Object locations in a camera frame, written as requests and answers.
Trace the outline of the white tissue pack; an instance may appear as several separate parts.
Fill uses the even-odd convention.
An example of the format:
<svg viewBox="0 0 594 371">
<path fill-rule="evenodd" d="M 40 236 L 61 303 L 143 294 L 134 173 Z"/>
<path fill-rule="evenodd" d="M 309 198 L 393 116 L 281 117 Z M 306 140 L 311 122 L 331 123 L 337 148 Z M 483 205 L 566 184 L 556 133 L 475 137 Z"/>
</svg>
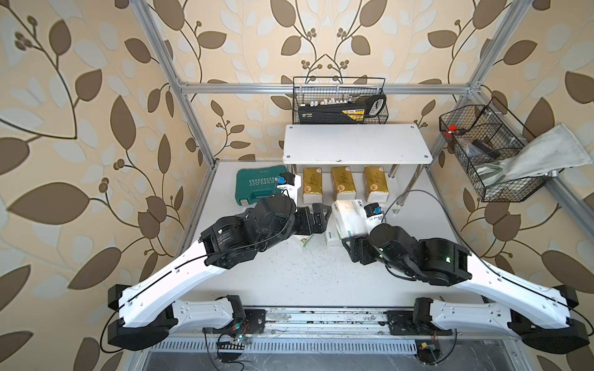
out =
<svg viewBox="0 0 594 371">
<path fill-rule="evenodd" d="M 335 226 L 326 228 L 323 234 L 326 246 L 328 247 L 339 247 L 341 245 L 340 235 Z"/>
<path fill-rule="evenodd" d="M 373 228 L 360 199 L 335 201 L 332 204 L 332 215 L 341 240 L 367 236 Z"/>
<path fill-rule="evenodd" d="M 312 235 L 305 236 L 305 235 L 294 235 L 291 239 L 296 242 L 300 247 L 305 247 L 309 241 L 312 239 Z"/>
</svg>

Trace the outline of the gold tissue pack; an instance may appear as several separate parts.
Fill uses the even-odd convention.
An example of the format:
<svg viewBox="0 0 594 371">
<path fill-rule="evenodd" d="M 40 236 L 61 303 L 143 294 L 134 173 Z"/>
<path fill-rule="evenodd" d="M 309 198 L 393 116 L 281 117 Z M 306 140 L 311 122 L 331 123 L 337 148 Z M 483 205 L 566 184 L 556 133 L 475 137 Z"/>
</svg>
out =
<svg viewBox="0 0 594 371">
<path fill-rule="evenodd" d="M 364 168 L 364 195 L 368 203 L 386 203 L 390 196 L 388 181 L 382 166 Z"/>
<path fill-rule="evenodd" d="M 323 202 L 323 173 L 321 168 L 303 169 L 303 202 L 304 204 Z"/>
<path fill-rule="evenodd" d="M 354 200 L 357 198 L 357 188 L 351 167 L 333 167 L 330 171 L 336 201 Z"/>
</svg>

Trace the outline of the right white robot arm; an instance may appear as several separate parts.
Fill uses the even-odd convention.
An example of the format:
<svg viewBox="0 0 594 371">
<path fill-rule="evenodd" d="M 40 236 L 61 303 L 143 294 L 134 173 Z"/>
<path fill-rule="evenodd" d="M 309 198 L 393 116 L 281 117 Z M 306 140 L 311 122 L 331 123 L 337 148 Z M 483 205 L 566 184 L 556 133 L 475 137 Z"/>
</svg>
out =
<svg viewBox="0 0 594 371">
<path fill-rule="evenodd" d="M 469 248 L 442 238 L 417 240 L 404 229 L 380 224 L 367 236 L 348 237 L 343 247 L 355 263 L 381 263 L 396 278 L 455 287 L 485 298 L 457 304 L 416 298 L 411 314 L 388 313 L 397 335 L 449 335 L 455 331 L 504 333 L 542 352 L 568 354 L 589 345 L 586 325 L 570 312 L 573 288 L 542 288 L 488 264 Z"/>
</svg>

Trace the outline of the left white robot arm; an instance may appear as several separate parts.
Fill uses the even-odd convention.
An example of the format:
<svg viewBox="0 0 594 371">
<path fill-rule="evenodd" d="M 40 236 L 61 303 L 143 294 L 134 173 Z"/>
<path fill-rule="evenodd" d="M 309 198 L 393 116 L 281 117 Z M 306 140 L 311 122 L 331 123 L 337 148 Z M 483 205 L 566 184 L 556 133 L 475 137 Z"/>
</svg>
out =
<svg viewBox="0 0 594 371">
<path fill-rule="evenodd" d="M 260 199 L 243 213 L 224 216 L 164 268 L 134 286 L 116 284 L 108 307 L 117 312 L 102 332 L 108 345 L 138 351 L 150 348 L 181 329 L 244 332 L 248 319 L 241 299 L 227 295 L 214 301 L 184 301 L 196 286 L 294 235 L 326 231 L 331 208 L 315 203 L 297 207 L 284 194 Z"/>
</svg>

